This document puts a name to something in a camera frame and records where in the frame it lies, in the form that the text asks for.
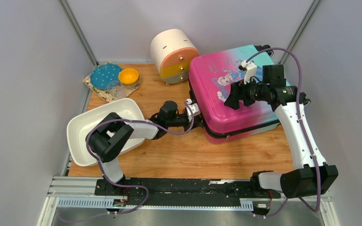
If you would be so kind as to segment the pink and teal kids suitcase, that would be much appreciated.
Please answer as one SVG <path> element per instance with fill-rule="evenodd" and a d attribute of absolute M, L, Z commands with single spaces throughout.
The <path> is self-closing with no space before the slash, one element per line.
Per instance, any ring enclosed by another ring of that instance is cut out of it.
<path fill-rule="evenodd" d="M 274 48 L 247 45 L 202 55 L 190 62 L 190 96 L 207 139 L 220 144 L 276 128 L 276 108 L 308 105 L 305 93 L 290 85 Z"/>

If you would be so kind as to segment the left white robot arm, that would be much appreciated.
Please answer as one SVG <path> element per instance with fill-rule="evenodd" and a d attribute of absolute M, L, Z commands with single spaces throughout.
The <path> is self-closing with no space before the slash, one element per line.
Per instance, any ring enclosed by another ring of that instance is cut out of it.
<path fill-rule="evenodd" d="M 159 112 L 147 120 L 126 119 L 117 113 L 109 113 L 86 137 L 86 148 L 99 164 L 107 189 L 113 195 L 120 195 L 125 190 L 124 173 L 118 156 L 131 139 L 157 140 L 166 134 L 181 135 L 170 131 L 172 127 L 182 127 L 182 134 L 199 126 L 200 108 L 191 99 L 185 102 L 185 109 L 180 113 L 174 101 L 166 101 Z"/>

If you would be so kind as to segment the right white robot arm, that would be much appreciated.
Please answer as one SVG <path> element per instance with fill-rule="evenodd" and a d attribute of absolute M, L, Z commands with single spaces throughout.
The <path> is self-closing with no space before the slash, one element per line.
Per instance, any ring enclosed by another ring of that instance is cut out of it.
<path fill-rule="evenodd" d="M 250 184 L 252 195 L 262 197 L 269 190 L 282 192 L 287 198 L 325 194 L 338 177 L 338 170 L 327 163 L 313 139 L 304 117 L 304 105 L 309 103 L 305 93 L 296 86 L 287 85 L 282 65 L 265 65 L 261 80 L 256 77 L 254 63 L 243 62 L 239 69 L 245 77 L 230 85 L 225 106 L 237 110 L 240 103 L 245 106 L 256 101 L 269 104 L 284 128 L 294 167 L 287 173 L 255 172 Z"/>

